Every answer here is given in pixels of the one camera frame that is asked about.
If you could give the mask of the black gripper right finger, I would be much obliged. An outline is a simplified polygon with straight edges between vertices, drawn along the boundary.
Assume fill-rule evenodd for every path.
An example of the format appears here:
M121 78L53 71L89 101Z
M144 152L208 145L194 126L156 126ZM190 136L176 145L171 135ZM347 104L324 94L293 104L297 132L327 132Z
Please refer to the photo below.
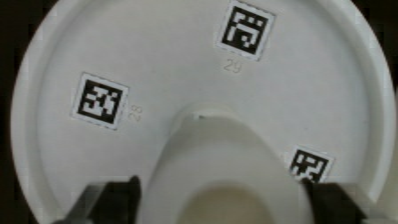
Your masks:
M309 197L315 224L361 224L368 218L341 186L300 180Z

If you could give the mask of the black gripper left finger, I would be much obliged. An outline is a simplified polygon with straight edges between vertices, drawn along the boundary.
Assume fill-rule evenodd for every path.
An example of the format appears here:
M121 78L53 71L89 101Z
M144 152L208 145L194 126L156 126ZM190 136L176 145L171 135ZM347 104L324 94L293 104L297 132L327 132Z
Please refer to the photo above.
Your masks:
M89 184L66 216L55 224L137 224L140 178Z

